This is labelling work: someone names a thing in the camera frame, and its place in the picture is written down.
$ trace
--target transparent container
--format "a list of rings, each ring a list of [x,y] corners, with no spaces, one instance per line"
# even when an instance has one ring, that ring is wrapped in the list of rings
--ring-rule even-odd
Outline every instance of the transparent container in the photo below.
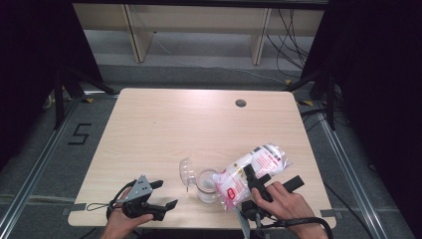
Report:
[[[214,168],[206,168],[199,172],[196,177],[192,169],[192,162],[190,158],[184,158],[179,164],[180,178],[186,186],[186,191],[190,186],[196,185],[198,188],[198,198],[205,203],[214,203],[217,201],[218,195],[215,187],[213,176],[218,173]]]

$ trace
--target aluminum rail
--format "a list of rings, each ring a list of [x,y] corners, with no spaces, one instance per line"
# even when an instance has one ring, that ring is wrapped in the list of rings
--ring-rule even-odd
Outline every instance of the aluminum rail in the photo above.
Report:
[[[320,102],[316,102],[316,108],[319,110],[322,109]],[[331,130],[322,114],[318,114],[318,117],[321,120],[322,128],[325,131],[326,137],[328,138],[332,149],[334,150],[335,156],[340,164],[348,185],[350,186],[351,192],[356,199],[357,205],[362,212],[363,218],[368,225],[369,231],[374,238],[387,239],[388,236],[386,235],[385,229],[379,220],[378,213],[375,211],[375,208],[360,183],[359,178],[353,169],[353,165],[348,160],[347,154],[345,153],[337,134],[335,131]]]

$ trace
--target metal bar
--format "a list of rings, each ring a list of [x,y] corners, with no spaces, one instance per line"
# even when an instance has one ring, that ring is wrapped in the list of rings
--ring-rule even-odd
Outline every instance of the metal bar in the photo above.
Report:
[[[320,102],[316,102],[316,108],[322,109]],[[385,229],[379,220],[378,213],[372,206],[372,203],[370,202],[362,184],[360,183],[352,164],[348,160],[347,154],[345,153],[335,131],[331,130],[328,123],[323,120],[324,117],[322,114],[318,114],[318,117],[320,120],[322,120],[322,128],[325,131],[332,149],[334,150],[335,156],[345,175],[348,185],[350,186],[351,192],[356,199],[357,205],[362,212],[363,218],[368,225],[369,231],[374,238],[388,238],[385,233]]]
[[[50,158],[52,157],[52,154],[57,147],[58,141],[68,125],[70,116],[78,107],[80,101],[80,98],[76,98],[70,102],[65,112],[66,117],[63,123],[59,128],[53,131],[49,141],[47,142],[36,163],[31,169],[31,172],[25,179],[24,184],[22,185],[19,192],[16,194],[15,198],[13,199],[4,216],[1,218],[0,238],[7,239],[10,233],[12,232],[12,229],[15,226],[17,220],[19,219],[19,216],[21,215],[31,193],[33,192],[48,162],[50,161]]]

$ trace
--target wrist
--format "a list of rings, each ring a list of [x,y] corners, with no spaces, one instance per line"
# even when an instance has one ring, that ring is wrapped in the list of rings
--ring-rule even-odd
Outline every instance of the wrist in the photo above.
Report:
[[[319,224],[304,224],[289,227],[301,239],[327,239],[325,231]]]
[[[127,233],[118,230],[105,229],[102,235],[102,239],[124,239],[127,237]]]

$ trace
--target plastic bag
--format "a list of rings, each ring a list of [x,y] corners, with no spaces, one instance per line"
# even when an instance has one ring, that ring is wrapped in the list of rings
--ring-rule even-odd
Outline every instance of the plastic bag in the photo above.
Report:
[[[268,143],[255,148],[220,173],[214,174],[213,180],[220,202],[226,211],[232,210],[238,203],[251,195],[243,168],[252,164],[257,178],[267,173],[274,176],[283,171],[290,163],[286,154],[279,147]]]

